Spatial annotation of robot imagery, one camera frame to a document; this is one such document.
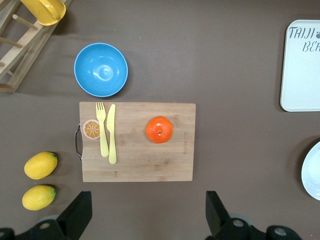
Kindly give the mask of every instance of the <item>white tray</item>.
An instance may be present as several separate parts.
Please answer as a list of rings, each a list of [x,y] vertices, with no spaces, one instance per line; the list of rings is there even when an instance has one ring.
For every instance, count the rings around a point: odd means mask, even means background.
[[[320,20],[296,20],[286,30],[280,104],[320,111]]]

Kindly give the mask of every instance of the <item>wooden dish rack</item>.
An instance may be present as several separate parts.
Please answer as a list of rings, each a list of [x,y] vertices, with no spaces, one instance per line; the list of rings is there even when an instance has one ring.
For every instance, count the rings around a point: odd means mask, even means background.
[[[72,0],[60,1],[64,3],[67,9],[72,2]],[[26,21],[15,14],[20,4],[20,0],[0,0],[0,43],[12,46],[0,59],[0,80],[5,75],[10,75],[7,83],[0,83],[0,92],[4,93],[14,93],[17,90],[54,29],[59,24],[43,26],[37,21],[35,23]],[[27,32],[17,42],[1,37],[12,19],[29,27]],[[15,71],[11,71],[11,68],[17,64],[18,66]]]

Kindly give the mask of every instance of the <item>wooden cutting board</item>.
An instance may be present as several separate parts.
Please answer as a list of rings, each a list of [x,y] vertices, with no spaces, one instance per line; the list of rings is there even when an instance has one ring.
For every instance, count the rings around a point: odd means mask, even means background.
[[[84,182],[159,182],[193,179],[196,105],[194,103],[103,102],[106,115],[115,104],[117,163],[100,153],[100,139],[83,133],[83,124],[97,119],[95,102],[80,102],[82,177]],[[164,116],[173,124],[168,142],[156,144],[145,135],[148,121]],[[107,140],[110,134],[104,122]]]

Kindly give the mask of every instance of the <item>knife blade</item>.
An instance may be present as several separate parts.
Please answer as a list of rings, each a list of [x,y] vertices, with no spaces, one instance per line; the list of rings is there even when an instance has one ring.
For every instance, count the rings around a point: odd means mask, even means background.
[[[116,137],[115,137],[115,114],[116,105],[110,106],[108,116],[106,119],[106,128],[110,132],[110,146],[109,146],[109,162],[115,164],[117,162],[117,151],[116,151]]]

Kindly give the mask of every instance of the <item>brown table surface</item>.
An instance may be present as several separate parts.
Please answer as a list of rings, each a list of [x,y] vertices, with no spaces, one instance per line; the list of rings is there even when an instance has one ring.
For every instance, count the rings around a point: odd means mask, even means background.
[[[286,28],[320,19],[319,9],[314,0],[74,0],[16,93],[0,94],[0,226],[20,234],[91,191],[83,240],[202,240],[206,191],[217,191],[229,213],[263,232],[283,225],[320,239],[320,201],[301,181],[320,113],[280,106]],[[196,104],[192,181],[82,181],[79,102],[100,98],[79,87],[74,61],[95,42],[114,45],[129,67],[104,101]],[[24,164],[43,151],[57,153],[58,166],[32,180]],[[39,184],[54,185],[56,198],[26,210],[22,196]]]

